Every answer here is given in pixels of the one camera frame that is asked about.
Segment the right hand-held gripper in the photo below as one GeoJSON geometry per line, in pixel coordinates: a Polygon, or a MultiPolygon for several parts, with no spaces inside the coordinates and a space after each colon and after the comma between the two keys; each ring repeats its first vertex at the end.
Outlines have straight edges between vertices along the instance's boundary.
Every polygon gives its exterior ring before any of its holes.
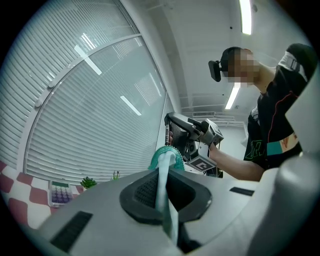
{"type": "Polygon", "coordinates": [[[209,119],[199,122],[177,112],[167,113],[166,117],[171,122],[171,145],[184,156],[185,163],[202,173],[215,169],[217,163],[210,154],[211,146],[224,139],[219,127],[209,119]]]}

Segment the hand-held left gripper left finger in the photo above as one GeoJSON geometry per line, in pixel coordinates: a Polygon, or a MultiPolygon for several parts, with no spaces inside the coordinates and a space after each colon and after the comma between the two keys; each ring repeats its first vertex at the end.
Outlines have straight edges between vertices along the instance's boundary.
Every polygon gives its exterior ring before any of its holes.
{"type": "Polygon", "coordinates": [[[120,192],[119,202],[122,209],[138,223],[163,223],[163,214],[156,210],[158,178],[159,171],[151,170],[120,192]]]}

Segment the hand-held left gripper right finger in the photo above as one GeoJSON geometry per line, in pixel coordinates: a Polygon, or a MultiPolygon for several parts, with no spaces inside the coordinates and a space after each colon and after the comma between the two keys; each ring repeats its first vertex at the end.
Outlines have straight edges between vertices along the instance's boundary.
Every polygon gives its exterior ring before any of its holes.
{"type": "Polygon", "coordinates": [[[200,219],[212,202],[208,188],[172,169],[168,171],[167,194],[178,213],[179,223],[200,219]]]}

